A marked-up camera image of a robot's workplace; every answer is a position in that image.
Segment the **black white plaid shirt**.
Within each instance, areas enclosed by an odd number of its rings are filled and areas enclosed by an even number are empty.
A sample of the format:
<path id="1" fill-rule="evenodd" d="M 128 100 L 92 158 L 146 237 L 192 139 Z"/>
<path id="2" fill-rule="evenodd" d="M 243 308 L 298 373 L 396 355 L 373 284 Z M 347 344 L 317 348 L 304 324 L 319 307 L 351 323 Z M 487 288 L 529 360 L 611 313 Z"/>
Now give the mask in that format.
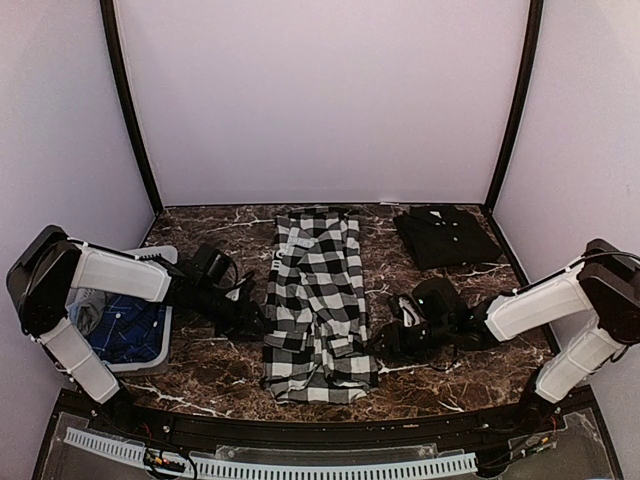
<path id="1" fill-rule="evenodd" d="M 262 383 L 276 402 L 349 404 L 377 388 L 358 210 L 276 217 L 265 315 Z"/>

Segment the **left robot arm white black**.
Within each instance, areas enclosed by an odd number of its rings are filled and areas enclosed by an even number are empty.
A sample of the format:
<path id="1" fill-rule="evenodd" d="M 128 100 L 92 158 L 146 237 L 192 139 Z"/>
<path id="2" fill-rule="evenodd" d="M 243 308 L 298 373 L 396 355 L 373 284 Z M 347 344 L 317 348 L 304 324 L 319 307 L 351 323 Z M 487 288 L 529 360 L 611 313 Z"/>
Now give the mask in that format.
<path id="1" fill-rule="evenodd" d="M 73 326 L 65 303 L 72 290 L 124 294 L 149 303 L 200 314 L 225 336 L 270 329 L 251 297 L 253 275 L 222 281 L 233 260 L 209 244 L 175 261 L 149 249 L 122 252 L 72 238 L 49 225 L 6 275 L 6 287 L 23 333 L 33 337 L 81 390 L 103 405 L 101 417 L 120 436 L 141 427 L 140 412 L 124 399 L 125 389 Z"/>

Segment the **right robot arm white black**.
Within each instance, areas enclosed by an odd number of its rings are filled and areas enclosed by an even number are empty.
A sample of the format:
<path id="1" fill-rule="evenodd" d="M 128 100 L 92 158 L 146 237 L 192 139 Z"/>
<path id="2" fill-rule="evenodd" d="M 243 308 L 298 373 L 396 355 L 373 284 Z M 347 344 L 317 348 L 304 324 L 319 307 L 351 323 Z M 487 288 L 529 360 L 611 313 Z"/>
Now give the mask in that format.
<path id="1" fill-rule="evenodd" d="M 484 351 L 556 320 L 588 314 L 569 344 L 531 375 L 511 410 L 511 426 L 530 434 L 577 384 L 638 344 L 639 258 L 594 239 L 563 269 L 474 307 L 442 277 L 420 283 L 408 295 L 394 295 L 388 304 L 394 319 L 380 328 L 368 350 L 396 361 L 445 346 Z"/>

